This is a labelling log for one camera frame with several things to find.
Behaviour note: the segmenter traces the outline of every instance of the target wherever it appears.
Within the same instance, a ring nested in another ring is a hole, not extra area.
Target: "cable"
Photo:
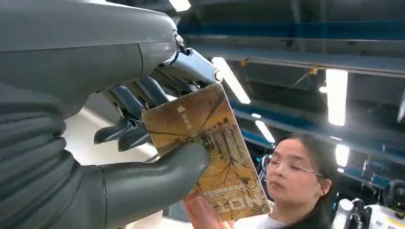
[[[279,93],[276,93],[276,94],[274,94],[274,95],[265,96],[265,97],[262,97],[262,98],[264,98],[264,99],[274,99],[274,98],[277,98],[277,97],[279,97],[279,96],[281,96],[281,95],[287,93],[289,90],[293,89],[297,84],[299,84],[299,82],[301,82],[303,79],[305,79],[305,78],[306,78],[308,75],[310,75],[310,74],[311,74],[311,72],[305,73],[299,80],[297,80],[297,81],[296,81],[292,86],[290,86],[289,88],[287,88],[287,89],[285,89],[285,90],[283,90],[283,91],[281,91],[281,92],[279,92]]]

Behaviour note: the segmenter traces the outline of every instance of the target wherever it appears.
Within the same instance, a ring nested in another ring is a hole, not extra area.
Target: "fluorescent light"
[[[191,7],[188,0],[169,0],[169,2],[177,12],[186,11]]]
[[[328,88],[325,86],[322,86],[319,88],[319,92],[321,92],[322,94],[326,94],[328,92]]]
[[[261,115],[259,115],[259,114],[255,114],[255,113],[253,113],[253,114],[252,114],[252,117],[253,117],[253,118],[261,118],[262,116],[261,116]]]
[[[338,141],[341,141],[341,139],[340,139],[340,138],[338,138],[338,137],[333,137],[333,136],[330,136],[330,138],[335,139],[335,140],[338,140]]]
[[[267,126],[264,122],[262,121],[255,121],[257,127],[259,128],[259,130],[262,132],[262,134],[265,136],[266,140],[274,143],[276,142],[273,138],[273,136],[271,135],[270,131],[267,129]]]
[[[173,101],[173,100],[176,100],[176,99],[177,99],[177,97],[171,96],[171,95],[169,95],[169,94],[166,94],[166,97],[167,97],[167,99],[168,99],[169,101]]]
[[[212,59],[212,62],[215,65],[215,67],[219,69],[218,74],[223,75],[225,82],[229,85],[229,87],[234,92],[238,100],[243,104],[249,104],[250,103],[249,96],[247,96],[246,92],[243,90],[242,86],[236,79],[234,73],[229,68],[226,61],[222,57],[214,57]]]
[[[327,69],[326,86],[329,122],[343,126],[346,119],[347,71]]]
[[[341,166],[345,167],[347,165],[347,159],[349,158],[349,151],[350,149],[344,145],[337,145],[335,156],[336,156],[336,163]]]

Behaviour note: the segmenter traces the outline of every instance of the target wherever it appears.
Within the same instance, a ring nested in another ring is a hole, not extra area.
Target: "card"
[[[269,213],[222,85],[210,85],[145,111],[142,119],[160,155],[190,141],[207,149],[211,162],[192,192],[206,198],[222,221]]]

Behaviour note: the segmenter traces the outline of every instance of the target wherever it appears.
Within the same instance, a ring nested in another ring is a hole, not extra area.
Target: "finger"
[[[228,225],[229,225],[229,228],[234,228],[234,226],[235,226],[235,221],[230,220],[230,221],[227,221],[227,223],[228,223]]]
[[[194,229],[223,228],[216,219],[214,209],[203,197],[187,197],[185,201],[185,208]]]

